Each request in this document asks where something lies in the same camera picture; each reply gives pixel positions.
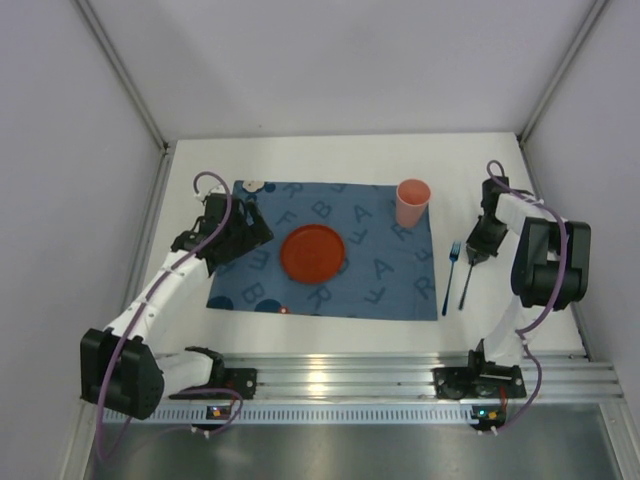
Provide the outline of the blue metal fork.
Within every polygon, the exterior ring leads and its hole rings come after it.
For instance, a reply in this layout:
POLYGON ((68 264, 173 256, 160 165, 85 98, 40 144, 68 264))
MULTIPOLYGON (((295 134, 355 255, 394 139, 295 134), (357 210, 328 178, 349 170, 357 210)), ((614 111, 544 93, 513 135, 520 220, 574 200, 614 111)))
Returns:
POLYGON ((459 260, 461 246, 462 246, 461 241, 454 241, 451 245, 451 249, 449 252, 450 268, 449 268, 449 276, 447 280, 446 292, 445 292, 444 301, 441 309, 442 316, 446 316, 448 312, 453 273, 454 273, 455 265, 459 260))

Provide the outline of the blue metal spoon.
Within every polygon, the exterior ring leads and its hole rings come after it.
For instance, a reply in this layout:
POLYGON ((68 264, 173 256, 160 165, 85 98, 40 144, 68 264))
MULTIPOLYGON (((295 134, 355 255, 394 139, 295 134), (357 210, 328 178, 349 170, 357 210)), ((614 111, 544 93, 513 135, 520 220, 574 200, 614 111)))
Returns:
POLYGON ((471 280, 471 276, 473 273, 473 269, 475 267, 476 264, 476 256, 472 255, 469 256, 469 268, 468 268, 468 272, 466 275, 466 279, 465 279, 465 283, 463 286, 463 290, 458 302, 458 310, 462 311, 464 309, 465 306, 465 302, 466 302, 466 298, 467 298, 467 294, 468 294, 468 289, 469 289, 469 284, 470 284, 470 280, 471 280))

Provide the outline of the red plastic plate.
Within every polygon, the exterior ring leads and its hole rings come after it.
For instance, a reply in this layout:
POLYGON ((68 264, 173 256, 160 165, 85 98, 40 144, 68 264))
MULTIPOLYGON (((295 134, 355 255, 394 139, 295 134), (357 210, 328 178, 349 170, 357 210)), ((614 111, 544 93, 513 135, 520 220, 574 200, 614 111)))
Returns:
POLYGON ((296 228, 282 242, 280 264, 286 275, 302 284, 321 284, 335 277, 346 259, 341 236, 321 224, 296 228))

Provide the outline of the pink plastic cup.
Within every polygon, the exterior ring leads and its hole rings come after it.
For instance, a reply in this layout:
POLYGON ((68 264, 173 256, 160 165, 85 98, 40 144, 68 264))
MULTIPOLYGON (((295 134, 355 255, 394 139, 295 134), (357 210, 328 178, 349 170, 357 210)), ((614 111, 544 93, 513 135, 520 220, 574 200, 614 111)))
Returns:
POLYGON ((419 179, 407 179, 396 188, 396 221, 404 228, 415 227, 424 215, 431 199, 428 184, 419 179))

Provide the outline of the blue letter-print placemat cloth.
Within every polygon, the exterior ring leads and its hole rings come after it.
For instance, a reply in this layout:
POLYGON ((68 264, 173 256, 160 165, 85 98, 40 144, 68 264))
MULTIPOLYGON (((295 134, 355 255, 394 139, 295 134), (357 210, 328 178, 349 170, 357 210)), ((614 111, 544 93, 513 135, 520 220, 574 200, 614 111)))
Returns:
POLYGON ((396 220, 396 186, 238 180, 274 238, 222 266, 209 309, 435 321, 429 214, 396 220))

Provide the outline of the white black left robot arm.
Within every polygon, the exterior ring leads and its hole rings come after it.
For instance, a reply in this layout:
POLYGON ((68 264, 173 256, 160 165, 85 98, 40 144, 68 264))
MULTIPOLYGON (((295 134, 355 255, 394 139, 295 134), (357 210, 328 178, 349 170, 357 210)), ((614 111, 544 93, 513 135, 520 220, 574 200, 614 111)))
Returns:
POLYGON ((91 328, 82 337, 82 399, 144 420, 166 397, 224 387, 221 354, 198 346, 160 354, 157 344, 184 318, 182 309, 198 287, 273 237, 255 201, 208 195, 203 215, 174 239, 138 297, 104 329, 91 328))

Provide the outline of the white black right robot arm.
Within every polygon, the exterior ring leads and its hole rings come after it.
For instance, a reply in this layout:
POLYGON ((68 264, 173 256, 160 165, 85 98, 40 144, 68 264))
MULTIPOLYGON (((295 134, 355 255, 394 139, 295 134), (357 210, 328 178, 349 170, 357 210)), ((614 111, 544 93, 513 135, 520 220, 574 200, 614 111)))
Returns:
POLYGON ((466 241, 471 266, 498 255, 512 232, 518 245, 510 274, 512 300, 478 349, 501 366, 521 361, 527 334, 554 311, 586 294, 591 227, 569 221, 525 190, 513 190, 503 176, 482 184, 482 214, 466 241))

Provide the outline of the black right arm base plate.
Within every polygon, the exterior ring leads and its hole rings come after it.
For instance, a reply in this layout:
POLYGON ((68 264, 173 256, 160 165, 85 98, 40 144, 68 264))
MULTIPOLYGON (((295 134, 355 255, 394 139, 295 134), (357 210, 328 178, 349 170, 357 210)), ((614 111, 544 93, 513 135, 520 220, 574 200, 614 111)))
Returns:
POLYGON ((482 351, 470 350, 464 366, 439 367, 433 370, 436 397, 442 400, 508 399, 526 397, 519 366, 502 366, 487 361, 482 351))

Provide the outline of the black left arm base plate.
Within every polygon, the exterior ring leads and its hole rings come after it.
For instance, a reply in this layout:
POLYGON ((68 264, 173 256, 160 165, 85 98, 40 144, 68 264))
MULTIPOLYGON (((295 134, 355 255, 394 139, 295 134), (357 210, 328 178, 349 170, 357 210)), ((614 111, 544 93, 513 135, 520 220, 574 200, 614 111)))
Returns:
POLYGON ((227 368, 214 373, 204 385, 188 388, 184 393, 170 396, 171 400, 209 400, 228 398, 225 393, 213 393, 211 389, 230 389, 243 399, 253 399, 257 387, 258 371, 254 368, 227 368))

